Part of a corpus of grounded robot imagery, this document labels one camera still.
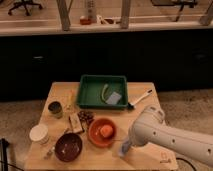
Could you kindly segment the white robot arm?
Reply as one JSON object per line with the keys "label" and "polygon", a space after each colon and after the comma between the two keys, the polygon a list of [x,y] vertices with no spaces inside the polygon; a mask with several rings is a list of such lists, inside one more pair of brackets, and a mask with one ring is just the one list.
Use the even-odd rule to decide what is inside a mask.
{"label": "white robot arm", "polygon": [[213,136],[174,128],[164,124],[165,113],[156,106],[147,106],[129,128],[133,146],[148,142],[213,167]]}

